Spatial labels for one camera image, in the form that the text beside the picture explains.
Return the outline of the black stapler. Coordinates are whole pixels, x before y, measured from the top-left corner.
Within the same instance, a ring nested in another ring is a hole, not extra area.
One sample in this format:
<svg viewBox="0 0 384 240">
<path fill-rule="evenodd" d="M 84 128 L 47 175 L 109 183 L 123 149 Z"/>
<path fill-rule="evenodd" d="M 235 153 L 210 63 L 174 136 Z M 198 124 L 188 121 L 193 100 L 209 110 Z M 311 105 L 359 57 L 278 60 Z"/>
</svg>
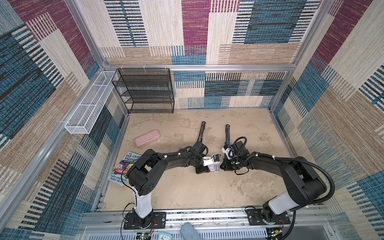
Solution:
<svg viewBox="0 0 384 240">
<path fill-rule="evenodd" d="M 206 126 L 206 122 L 202 121 L 199 136 L 198 136 L 198 142 L 203 141 L 203 134 L 204 134 L 205 126 Z"/>
</svg>

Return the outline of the red white staple box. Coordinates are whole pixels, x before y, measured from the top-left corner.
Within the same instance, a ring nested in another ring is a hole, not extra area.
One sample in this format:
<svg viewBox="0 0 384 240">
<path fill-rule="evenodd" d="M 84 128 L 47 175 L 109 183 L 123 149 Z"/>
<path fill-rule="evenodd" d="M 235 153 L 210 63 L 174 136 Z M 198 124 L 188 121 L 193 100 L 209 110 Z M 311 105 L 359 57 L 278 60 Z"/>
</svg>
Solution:
<svg viewBox="0 0 384 240">
<path fill-rule="evenodd" d="M 219 165 L 208 165 L 208 168 L 210 172 L 219 172 L 220 171 L 220 166 Z"/>
</svg>

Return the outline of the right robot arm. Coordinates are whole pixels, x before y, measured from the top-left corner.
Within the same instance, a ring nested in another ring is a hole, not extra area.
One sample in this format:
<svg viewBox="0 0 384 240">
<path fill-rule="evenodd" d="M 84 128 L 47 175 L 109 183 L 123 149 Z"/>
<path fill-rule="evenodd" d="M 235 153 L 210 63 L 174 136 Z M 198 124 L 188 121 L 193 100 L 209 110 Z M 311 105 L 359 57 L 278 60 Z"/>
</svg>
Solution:
<svg viewBox="0 0 384 240">
<path fill-rule="evenodd" d="M 279 158 L 259 152 L 250 153 L 242 141 L 222 148 L 224 171 L 265 171 L 280 176 L 286 191 L 263 204 L 261 215 L 266 224 L 273 224 L 287 211 L 312 204 L 327 191 L 327 185 L 315 171 L 315 165 L 305 158 Z"/>
</svg>

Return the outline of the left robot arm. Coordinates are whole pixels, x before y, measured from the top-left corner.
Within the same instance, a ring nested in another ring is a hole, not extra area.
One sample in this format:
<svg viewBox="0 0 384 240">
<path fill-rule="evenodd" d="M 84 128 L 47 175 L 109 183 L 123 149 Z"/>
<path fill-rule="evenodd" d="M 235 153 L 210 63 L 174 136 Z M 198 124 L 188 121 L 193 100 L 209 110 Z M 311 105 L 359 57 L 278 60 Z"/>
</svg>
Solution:
<svg viewBox="0 0 384 240">
<path fill-rule="evenodd" d="M 203 157 L 208 153 L 208 147 L 199 141 L 193 146 L 172 153 L 146 150 L 126 174 L 128 187 L 135 193 L 135 218 L 142 222 L 151 219 L 153 212 L 151 192 L 166 170 L 186 167 L 205 168 Z"/>
</svg>

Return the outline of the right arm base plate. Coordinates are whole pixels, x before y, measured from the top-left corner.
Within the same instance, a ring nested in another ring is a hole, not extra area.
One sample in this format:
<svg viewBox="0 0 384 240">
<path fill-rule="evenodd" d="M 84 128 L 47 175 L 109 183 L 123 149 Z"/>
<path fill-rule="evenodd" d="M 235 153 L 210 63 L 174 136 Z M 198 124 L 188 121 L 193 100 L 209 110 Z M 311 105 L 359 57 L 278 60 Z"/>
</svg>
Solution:
<svg viewBox="0 0 384 240">
<path fill-rule="evenodd" d="M 287 212 L 280 215 L 272 214 L 267 218 L 263 214 L 262 208 L 256 208 L 254 206 L 245 207 L 245 213 L 247 215 L 250 226 L 261 226 L 261 225 L 290 225 L 291 220 Z"/>
</svg>

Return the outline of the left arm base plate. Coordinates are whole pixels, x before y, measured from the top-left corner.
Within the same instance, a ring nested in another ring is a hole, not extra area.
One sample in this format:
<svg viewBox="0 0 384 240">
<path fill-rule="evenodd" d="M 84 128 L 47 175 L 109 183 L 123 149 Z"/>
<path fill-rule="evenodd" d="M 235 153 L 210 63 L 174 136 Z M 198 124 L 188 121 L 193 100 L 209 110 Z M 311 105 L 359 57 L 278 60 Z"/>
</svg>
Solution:
<svg viewBox="0 0 384 240">
<path fill-rule="evenodd" d="M 127 213 L 125 216 L 125 221 L 123 224 L 124 230 L 138 230 L 138 229 L 148 229 L 155 227 L 155 229 L 164 229 L 167 220 L 166 212 L 151 212 L 148 216 L 143 219 L 133 211 L 132 213 Z"/>
</svg>

